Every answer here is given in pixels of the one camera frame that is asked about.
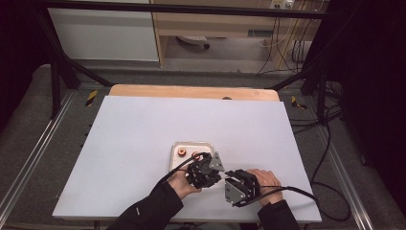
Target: black jacket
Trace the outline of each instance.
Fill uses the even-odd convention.
[[[168,182],[153,194],[131,205],[107,230],[161,230],[183,208]],[[265,205],[258,216],[265,230],[300,229],[285,200]]]

